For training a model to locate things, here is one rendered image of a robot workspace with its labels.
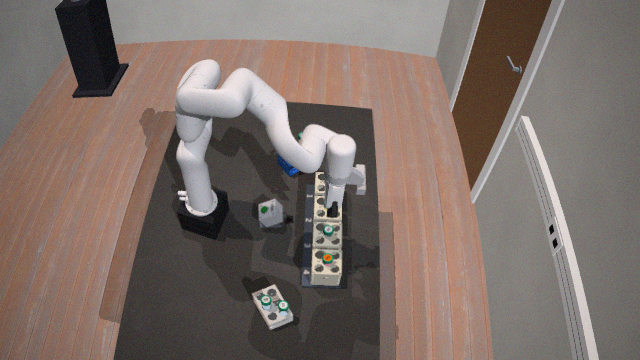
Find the blue tube rack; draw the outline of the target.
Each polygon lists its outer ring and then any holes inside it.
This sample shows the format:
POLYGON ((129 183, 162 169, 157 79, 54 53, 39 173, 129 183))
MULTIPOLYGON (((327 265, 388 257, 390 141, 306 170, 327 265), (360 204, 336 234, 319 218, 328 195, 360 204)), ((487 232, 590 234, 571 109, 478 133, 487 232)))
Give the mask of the blue tube rack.
POLYGON ((294 174, 296 174, 297 172, 299 172, 299 170, 295 169, 294 167, 292 167, 290 164, 288 164, 284 159, 282 159, 279 155, 278 155, 278 165, 289 175, 292 176, 294 174), (293 168, 293 169, 292 169, 293 168))

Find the white bucket adapter with five holes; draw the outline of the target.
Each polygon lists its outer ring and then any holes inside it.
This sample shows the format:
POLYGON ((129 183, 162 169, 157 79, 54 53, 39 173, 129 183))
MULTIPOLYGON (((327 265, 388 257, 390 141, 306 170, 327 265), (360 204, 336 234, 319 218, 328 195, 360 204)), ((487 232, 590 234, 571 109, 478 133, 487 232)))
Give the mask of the white bucket adapter with five holes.
POLYGON ((342 223, 333 223, 333 222, 316 222, 314 221, 313 225, 313 249, 335 249, 341 250, 342 248, 342 223), (331 225, 334 228, 332 236, 330 238, 326 238, 323 236, 323 228, 326 225, 331 225), (320 230, 320 231, 318 231, 320 230), (337 232, 338 231, 338 232, 337 232))
POLYGON ((324 196, 315 196, 313 209, 313 225, 316 222, 342 222, 342 206, 338 208, 337 218, 327 218, 327 211, 324 209, 324 196), (316 201, 315 201, 316 200, 316 201))
POLYGON ((310 285, 339 286, 341 276, 342 250, 313 249, 310 285), (325 253, 332 254, 334 258, 333 262, 329 266, 325 266, 322 263, 322 257, 325 253))
POLYGON ((324 172, 316 172, 315 185, 314 185, 314 199, 315 199, 315 196, 325 196, 324 172))

